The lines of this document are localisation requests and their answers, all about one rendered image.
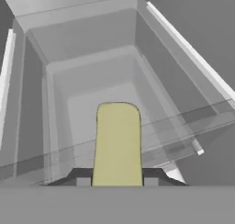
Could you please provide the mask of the white fridge shelf rail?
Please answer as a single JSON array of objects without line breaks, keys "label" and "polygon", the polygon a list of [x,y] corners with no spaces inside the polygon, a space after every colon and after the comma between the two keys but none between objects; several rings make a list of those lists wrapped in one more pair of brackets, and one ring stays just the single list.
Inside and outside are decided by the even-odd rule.
[{"label": "white fridge shelf rail", "polygon": [[6,49],[0,73],[0,150],[4,134],[4,125],[6,118],[7,96],[10,85],[10,75],[13,64],[14,50],[16,43],[16,33],[12,28],[8,30],[6,39]]},{"label": "white fridge shelf rail", "polygon": [[179,31],[165,18],[165,16],[150,1],[147,2],[146,8],[181,47],[184,53],[191,59],[201,73],[204,74],[206,78],[217,88],[217,90],[224,97],[235,101],[235,91],[179,33]]}]

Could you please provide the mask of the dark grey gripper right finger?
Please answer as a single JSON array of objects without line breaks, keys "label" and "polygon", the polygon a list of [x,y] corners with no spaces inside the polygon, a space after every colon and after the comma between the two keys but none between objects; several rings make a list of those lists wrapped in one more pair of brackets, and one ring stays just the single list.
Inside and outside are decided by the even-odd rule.
[{"label": "dark grey gripper right finger", "polygon": [[145,186],[186,186],[185,182],[169,177],[162,168],[143,168],[142,178]]}]

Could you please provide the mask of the clear fridge drawer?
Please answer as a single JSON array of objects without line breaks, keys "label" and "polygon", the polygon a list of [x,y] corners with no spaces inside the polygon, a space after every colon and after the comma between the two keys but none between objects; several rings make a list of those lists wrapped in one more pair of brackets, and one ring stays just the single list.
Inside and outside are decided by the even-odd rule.
[{"label": "clear fridge drawer", "polygon": [[96,112],[135,105],[143,168],[188,185],[235,186],[235,101],[146,8],[88,0],[14,14],[0,185],[47,185],[94,167]]}]

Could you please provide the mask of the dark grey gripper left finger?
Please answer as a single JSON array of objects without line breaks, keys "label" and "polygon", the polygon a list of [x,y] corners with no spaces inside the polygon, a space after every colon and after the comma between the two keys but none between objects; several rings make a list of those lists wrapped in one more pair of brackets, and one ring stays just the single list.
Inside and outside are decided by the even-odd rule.
[{"label": "dark grey gripper left finger", "polygon": [[73,168],[65,177],[48,183],[50,186],[90,186],[92,184],[92,168]]}]

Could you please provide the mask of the pale yellow butter stick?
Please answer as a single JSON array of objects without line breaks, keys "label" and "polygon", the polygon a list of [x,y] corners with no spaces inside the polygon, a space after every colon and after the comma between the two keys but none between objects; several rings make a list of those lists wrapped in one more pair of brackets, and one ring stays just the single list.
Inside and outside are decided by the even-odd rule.
[{"label": "pale yellow butter stick", "polygon": [[135,105],[98,106],[92,186],[143,186],[141,120]]}]

